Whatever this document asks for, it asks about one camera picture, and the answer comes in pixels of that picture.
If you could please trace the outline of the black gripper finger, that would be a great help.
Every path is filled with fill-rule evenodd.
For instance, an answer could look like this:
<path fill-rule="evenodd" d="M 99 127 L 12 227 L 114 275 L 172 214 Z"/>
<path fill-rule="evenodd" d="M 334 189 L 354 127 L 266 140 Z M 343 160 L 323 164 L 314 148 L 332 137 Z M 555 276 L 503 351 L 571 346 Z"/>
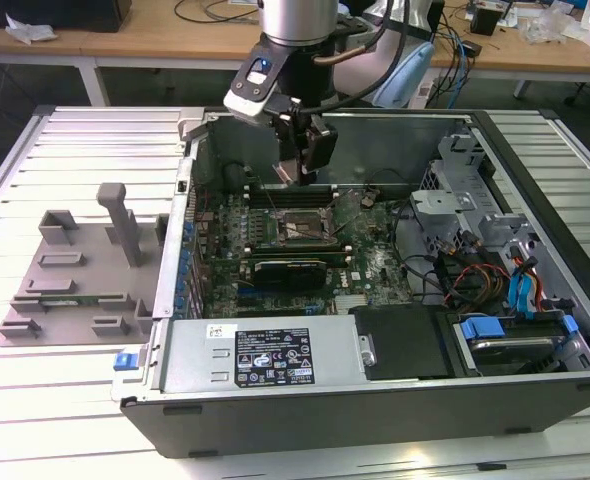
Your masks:
<path fill-rule="evenodd" d="M 316 181 L 317 172 L 330 162 L 337 139 L 336 128 L 327 124 L 321 115 L 310 117 L 304 130 L 304 147 L 301 150 L 301 185 L 310 185 Z"/>
<path fill-rule="evenodd" d="M 299 150 L 293 124 L 289 121 L 277 119 L 275 121 L 275 134 L 278 141 L 279 161 L 296 160 Z"/>

